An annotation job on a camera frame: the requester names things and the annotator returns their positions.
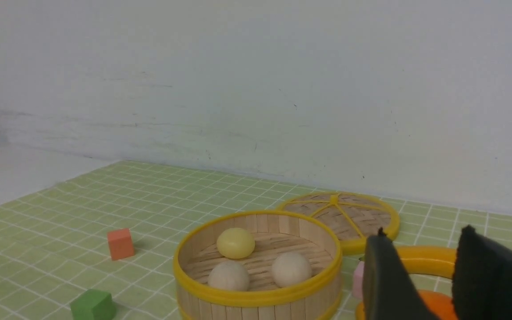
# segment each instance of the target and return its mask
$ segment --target green block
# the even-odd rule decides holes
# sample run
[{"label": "green block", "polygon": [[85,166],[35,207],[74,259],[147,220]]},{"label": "green block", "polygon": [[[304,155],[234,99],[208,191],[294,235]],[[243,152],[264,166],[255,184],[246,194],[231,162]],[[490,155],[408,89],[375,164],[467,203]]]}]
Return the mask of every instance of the green block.
[{"label": "green block", "polygon": [[116,316],[116,306],[112,294],[89,289],[71,302],[74,320],[112,320]]}]

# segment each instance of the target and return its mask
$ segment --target tiled floor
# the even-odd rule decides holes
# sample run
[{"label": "tiled floor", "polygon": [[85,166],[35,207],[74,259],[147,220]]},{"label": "tiled floor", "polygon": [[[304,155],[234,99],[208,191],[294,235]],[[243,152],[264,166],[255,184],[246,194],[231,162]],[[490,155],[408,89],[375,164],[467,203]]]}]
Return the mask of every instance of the tiled floor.
[{"label": "tiled floor", "polygon": [[[162,165],[119,162],[0,206],[0,319],[71,319],[88,288],[111,292],[116,319],[179,319],[171,259],[194,227],[235,211],[274,208],[315,188]],[[402,218],[396,243],[455,247],[461,227],[512,249],[512,216],[384,199]],[[112,262],[107,231],[130,227],[135,257]],[[345,297],[336,319],[352,319],[358,257],[344,260]],[[449,281],[412,276],[419,288]]]}]

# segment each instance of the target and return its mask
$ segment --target white wall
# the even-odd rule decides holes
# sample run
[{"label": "white wall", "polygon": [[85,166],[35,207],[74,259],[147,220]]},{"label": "white wall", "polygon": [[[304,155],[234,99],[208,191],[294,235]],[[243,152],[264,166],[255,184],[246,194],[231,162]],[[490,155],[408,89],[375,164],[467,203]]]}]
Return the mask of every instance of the white wall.
[{"label": "white wall", "polygon": [[2,129],[512,213],[512,1],[0,0]]}]

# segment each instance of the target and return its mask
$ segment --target orange object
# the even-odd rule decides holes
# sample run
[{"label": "orange object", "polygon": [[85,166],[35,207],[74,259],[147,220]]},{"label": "orange object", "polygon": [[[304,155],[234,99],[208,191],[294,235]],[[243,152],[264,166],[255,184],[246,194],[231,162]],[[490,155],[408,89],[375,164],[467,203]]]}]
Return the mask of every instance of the orange object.
[{"label": "orange object", "polygon": [[108,232],[108,246],[112,261],[132,257],[136,253],[128,228]]},{"label": "orange object", "polygon": [[457,320],[451,297],[428,290],[418,290],[418,294],[420,294],[428,309],[440,320]]}]

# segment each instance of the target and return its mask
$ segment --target pink block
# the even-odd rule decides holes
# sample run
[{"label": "pink block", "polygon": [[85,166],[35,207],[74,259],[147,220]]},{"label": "pink block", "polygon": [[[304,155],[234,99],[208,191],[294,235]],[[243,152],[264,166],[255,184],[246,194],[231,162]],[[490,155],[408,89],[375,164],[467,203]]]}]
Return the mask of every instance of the pink block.
[{"label": "pink block", "polygon": [[362,276],[364,273],[364,262],[361,261],[357,265],[357,269],[353,272],[353,296],[362,300]]}]

